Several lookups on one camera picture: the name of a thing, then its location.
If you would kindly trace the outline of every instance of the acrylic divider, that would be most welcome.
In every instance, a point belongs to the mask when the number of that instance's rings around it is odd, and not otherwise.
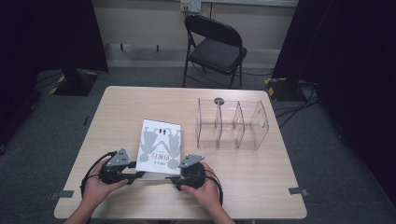
[[[258,149],[268,129],[261,101],[198,99],[198,148]]]

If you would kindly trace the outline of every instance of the book cover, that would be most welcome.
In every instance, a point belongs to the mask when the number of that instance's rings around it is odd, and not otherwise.
[[[144,119],[136,171],[180,175],[180,143],[180,125]]]

